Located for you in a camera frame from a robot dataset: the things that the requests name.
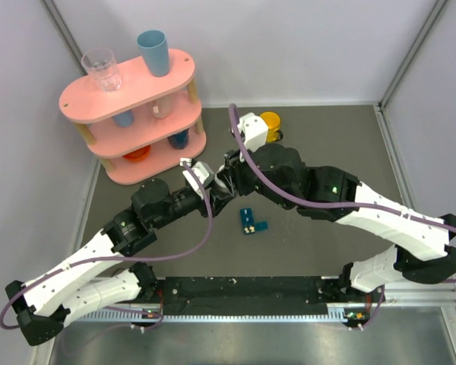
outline dark blue cup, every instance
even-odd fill
[[[129,127],[134,122],[134,113],[131,110],[113,116],[113,120],[118,127]]]
[[[183,150],[189,143],[189,130],[186,129],[185,131],[176,133],[175,135],[170,135],[167,137],[167,140],[176,150]]]
[[[169,73],[169,48],[164,33],[160,30],[143,32],[137,37],[137,45],[153,76],[161,78]]]

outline metal floor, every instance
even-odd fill
[[[266,108],[243,109],[260,113]],[[373,189],[400,200],[372,106],[273,108],[283,120],[283,144],[295,147],[308,166],[332,165],[358,176]],[[200,160],[215,170],[223,153],[236,148],[226,109],[204,109],[207,147]],[[158,177],[171,190],[183,185],[181,168]],[[130,204],[138,186],[119,186],[102,169],[84,233],[87,242],[113,215]],[[242,234],[239,209],[250,207],[269,229]],[[190,214],[158,232],[141,256],[161,256],[193,247],[206,221]],[[182,260],[158,262],[157,276],[338,275],[343,265],[367,259],[389,246],[370,233],[311,221],[284,211],[259,195],[231,202],[214,221],[207,246]],[[109,327],[75,323],[64,331],[70,351]],[[213,323],[161,325],[140,335],[119,328],[68,359],[55,344],[51,364],[426,364],[452,365],[454,352],[440,309],[383,308],[372,326],[346,332],[338,324]]]
[[[267,108],[242,109],[261,113]],[[308,166],[340,167],[393,200],[400,200],[387,151],[372,106],[301,106],[273,108],[282,118],[283,144],[296,148]],[[223,154],[236,149],[227,109],[204,109],[207,147],[199,157],[213,170]],[[182,168],[158,175],[171,191],[183,186]],[[84,233],[85,242],[130,204],[140,184],[120,186],[100,171]],[[242,233],[239,209],[253,209],[255,221],[269,229]],[[158,231],[158,240],[140,256],[162,256],[193,247],[206,221],[195,212]],[[183,260],[158,262],[157,276],[338,275],[343,265],[384,251],[388,242],[352,227],[300,217],[253,194],[230,202],[215,218],[208,244]]]

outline three-tiered shelf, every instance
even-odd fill
[[[62,92],[59,107],[74,123],[118,184],[130,185],[179,164],[181,157],[195,157],[206,145],[201,120],[201,102],[195,83],[195,63],[178,49],[169,50],[170,72],[156,78],[148,71],[142,57],[118,65],[122,86],[111,93],[101,91],[91,76],[73,81]],[[173,112],[165,119],[154,118],[149,102],[170,94]],[[112,116],[132,110],[135,120],[129,127],[119,127]],[[189,129],[188,146],[176,150],[167,137]],[[150,145],[150,153],[140,162],[122,156]]]

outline yellow mug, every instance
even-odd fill
[[[268,127],[267,142],[280,141],[283,137],[282,131],[280,130],[280,117],[274,112],[264,112],[260,115]]]

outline pink shelf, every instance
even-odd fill
[[[141,57],[119,64],[122,86],[112,93],[101,91],[90,76],[73,81],[59,98],[59,108],[72,122],[100,122],[186,86],[195,74],[192,57],[170,49],[170,72],[162,78],[150,74]]]
[[[189,129],[189,144],[183,150],[171,147],[167,139],[152,144],[150,154],[141,162],[129,162],[123,157],[112,160],[115,169],[108,173],[111,180],[122,185],[139,183],[155,174],[179,165],[181,157],[198,156],[206,146],[206,134]]]
[[[121,157],[195,124],[201,115],[201,102],[191,104],[185,90],[176,91],[171,97],[173,113],[165,119],[154,118],[151,107],[143,104],[133,109],[134,124],[127,128],[118,127],[111,118],[93,124],[90,130],[97,142],[89,144],[89,149],[100,157]]]

